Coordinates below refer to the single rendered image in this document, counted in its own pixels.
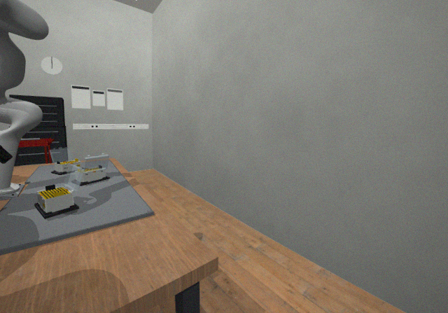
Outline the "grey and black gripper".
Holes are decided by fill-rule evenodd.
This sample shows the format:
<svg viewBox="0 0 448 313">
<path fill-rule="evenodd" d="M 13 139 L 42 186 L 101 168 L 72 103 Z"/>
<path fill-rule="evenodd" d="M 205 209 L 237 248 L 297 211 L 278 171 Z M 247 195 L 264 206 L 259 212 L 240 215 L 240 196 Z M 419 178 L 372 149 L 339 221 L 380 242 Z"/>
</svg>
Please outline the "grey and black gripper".
<svg viewBox="0 0 448 313">
<path fill-rule="evenodd" d="M 0 162 L 2 164 L 5 164 L 8 162 L 13 156 L 7 152 L 1 145 L 0 145 Z"/>
</svg>

